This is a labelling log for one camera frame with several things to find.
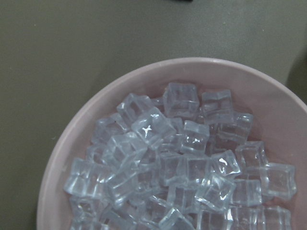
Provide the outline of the pile of ice cubes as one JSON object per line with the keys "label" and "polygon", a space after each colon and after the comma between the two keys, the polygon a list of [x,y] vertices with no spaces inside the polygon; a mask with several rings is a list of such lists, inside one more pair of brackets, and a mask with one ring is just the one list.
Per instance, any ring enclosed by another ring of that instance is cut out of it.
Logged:
{"label": "pile of ice cubes", "polygon": [[129,94],[96,121],[71,164],[72,230],[289,230],[271,204],[296,193],[293,165],[248,141],[253,115],[229,90],[170,83],[158,98]]}

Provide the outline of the green bowl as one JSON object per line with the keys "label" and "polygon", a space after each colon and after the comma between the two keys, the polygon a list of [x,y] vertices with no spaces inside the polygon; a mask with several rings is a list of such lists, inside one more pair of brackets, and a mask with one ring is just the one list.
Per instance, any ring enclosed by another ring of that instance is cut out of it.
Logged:
{"label": "green bowl", "polygon": [[307,47],[295,59],[289,71],[286,86],[304,103],[307,103]]}

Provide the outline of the pink bowl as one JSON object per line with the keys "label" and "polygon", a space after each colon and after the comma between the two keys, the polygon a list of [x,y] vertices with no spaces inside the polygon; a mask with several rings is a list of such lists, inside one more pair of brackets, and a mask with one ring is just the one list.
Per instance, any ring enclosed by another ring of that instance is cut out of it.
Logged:
{"label": "pink bowl", "polygon": [[200,90],[230,89],[237,108],[254,115],[252,139],[265,142],[273,162],[296,168],[297,193],[274,203],[292,212],[292,228],[307,227],[307,107],[293,92],[268,75],[235,62],[186,57],[136,69],[99,91],[70,121],[48,161],[40,188],[36,227],[67,230],[71,224],[68,195],[63,191],[74,157],[83,157],[97,119],[115,111],[130,92],[161,95],[169,82],[191,82]]}

